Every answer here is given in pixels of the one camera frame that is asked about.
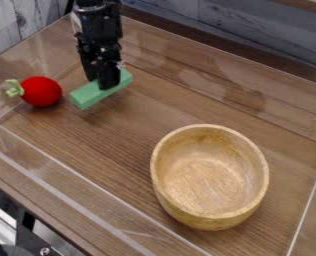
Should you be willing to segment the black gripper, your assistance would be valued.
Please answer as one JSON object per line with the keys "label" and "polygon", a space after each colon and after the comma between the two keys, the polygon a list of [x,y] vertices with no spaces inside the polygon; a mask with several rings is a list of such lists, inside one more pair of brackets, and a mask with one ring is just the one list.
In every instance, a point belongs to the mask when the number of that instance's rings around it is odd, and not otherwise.
{"label": "black gripper", "polygon": [[98,78],[102,90],[121,82],[121,10],[121,0],[77,0],[74,7],[82,26],[76,33],[81,63],[88,79]]}

